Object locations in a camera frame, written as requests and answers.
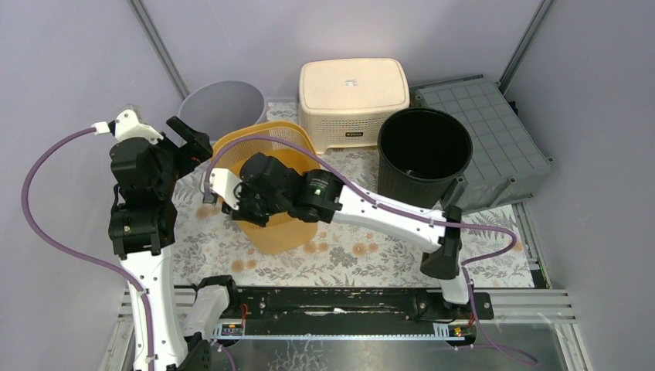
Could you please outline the grey round plastic bin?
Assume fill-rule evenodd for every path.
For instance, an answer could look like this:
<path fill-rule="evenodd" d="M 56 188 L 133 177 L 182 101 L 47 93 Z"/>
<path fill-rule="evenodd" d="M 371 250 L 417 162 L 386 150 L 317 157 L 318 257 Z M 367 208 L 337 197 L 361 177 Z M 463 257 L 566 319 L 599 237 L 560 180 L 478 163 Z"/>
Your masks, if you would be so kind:
<path fill-rule="evenodd" d="M 267 102 L 250 83 L 224 80 L 210 83 L 187 96 L 178 117 L 192 129 L 217 141 L 236 130 L 265 121 Z"/>

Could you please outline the cream perforated plastic basket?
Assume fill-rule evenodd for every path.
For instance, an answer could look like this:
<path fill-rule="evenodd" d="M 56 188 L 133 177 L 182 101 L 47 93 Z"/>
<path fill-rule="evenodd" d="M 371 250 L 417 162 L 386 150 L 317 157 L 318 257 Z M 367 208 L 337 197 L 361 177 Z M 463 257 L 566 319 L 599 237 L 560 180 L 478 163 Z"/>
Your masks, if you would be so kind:
<path fill-rule="evenodd" d="M 376 146 L 385 120 L 410 103 L 404 69 L 390 58 L 307 63 L 298 93 L 298 122 L 318 154 Z"/>

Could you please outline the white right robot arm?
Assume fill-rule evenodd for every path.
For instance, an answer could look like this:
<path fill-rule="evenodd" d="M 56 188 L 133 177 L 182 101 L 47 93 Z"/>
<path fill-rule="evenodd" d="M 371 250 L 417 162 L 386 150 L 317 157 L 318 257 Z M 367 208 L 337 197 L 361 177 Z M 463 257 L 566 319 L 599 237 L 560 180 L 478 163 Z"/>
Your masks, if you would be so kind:
<path fill-rule="evenodd" d="M 222 197 L 222 210 L 233 220 L 265 227 L 276 215 L 304 223 L 360 226 L 413 244 L 423 252 L 425 274 L 438 280 L 444 311 L 462 318 L 473 297 L 460 272 L 460 243 L 445 216 L 380 196 L 324 169 L 299 173 L 261 152 L 238 175 L 214 168 L 209 188 Z"/>

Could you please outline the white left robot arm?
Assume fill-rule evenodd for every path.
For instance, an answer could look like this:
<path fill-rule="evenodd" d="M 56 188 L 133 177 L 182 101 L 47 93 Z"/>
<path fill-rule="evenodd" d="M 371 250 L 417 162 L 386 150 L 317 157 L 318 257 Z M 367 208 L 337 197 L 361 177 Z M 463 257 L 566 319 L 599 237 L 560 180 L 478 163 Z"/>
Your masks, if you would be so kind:
<path fill-rule="evenodd" d="M 198 329 L 182 331 L 174 300 L 170 246 L 175 242 L 176 182 L 212 157 L 209 136 L 178 117 L 167 126 L 178 147 L 126 108 L 107 127 L 118 141 L 110 150 L 117 183 L 108 235 L 127 272 L 135 330 L 135 370 L 208 370 L 209 341 Z"/>

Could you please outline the black round plastic bin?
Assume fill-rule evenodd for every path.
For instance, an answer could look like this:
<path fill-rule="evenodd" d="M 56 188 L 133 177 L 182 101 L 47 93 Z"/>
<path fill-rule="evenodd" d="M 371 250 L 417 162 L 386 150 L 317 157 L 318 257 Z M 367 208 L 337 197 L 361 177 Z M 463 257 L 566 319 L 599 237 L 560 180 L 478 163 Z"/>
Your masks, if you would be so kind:
<path fill-rule="evenodd" d="M 406 108 L 378 133 L 378 194 L 430 207 L 463 174 L 473 142 L 455 117 L 432 108 Z"/>

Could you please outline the grey plastic storage bin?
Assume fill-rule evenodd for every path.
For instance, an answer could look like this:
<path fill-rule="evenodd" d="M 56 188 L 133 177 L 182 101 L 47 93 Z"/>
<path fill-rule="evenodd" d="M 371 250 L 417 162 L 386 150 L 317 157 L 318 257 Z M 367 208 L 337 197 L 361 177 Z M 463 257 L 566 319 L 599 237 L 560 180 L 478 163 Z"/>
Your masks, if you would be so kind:
<path fill-rule="evenodd" d="M 442 206 L 465 213 L 520 203 L 534 197 L 553 159 L 541 153 L 498 85 L 481 75 L 413 87 L 415 107 L 456 118 L 473 143 L 467 169 L 446 191 Z"/>

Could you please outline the yellow bin with black liner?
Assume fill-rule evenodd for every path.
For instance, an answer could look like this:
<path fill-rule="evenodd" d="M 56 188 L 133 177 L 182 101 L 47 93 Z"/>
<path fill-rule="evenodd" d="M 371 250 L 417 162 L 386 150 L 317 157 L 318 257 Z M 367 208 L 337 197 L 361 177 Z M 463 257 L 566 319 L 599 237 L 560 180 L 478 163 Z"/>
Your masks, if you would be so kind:
<path fill-rule="evenodd" d="M 226 134 L 213 145 L 214 154 L 217 155 L 220 150 L 236 139 L 248 135 L 282 139 L 302 147 L 312 154 L 315 153 L 307 132 L 298 124 L 287 121 L 271 121 Z M 309 155 L 287 145 L 267 140 L 252 140 L 237 144 L 221 156 L 216 167 L 228 168 L 237 175 L 245 161 L 258 152 L 277 158 L 285 166 L 293 168 L 299 174 L 321 167 L 319 162 Z M 265 227 L 245 221 L 239 221 L 237 225 L 246 234 L 252 245 L 264 254 L 279 254 L 309 243 L 318 230 L 316 223 L 305 223 L 291 218 L 286 213 L 271 216 Z"/>

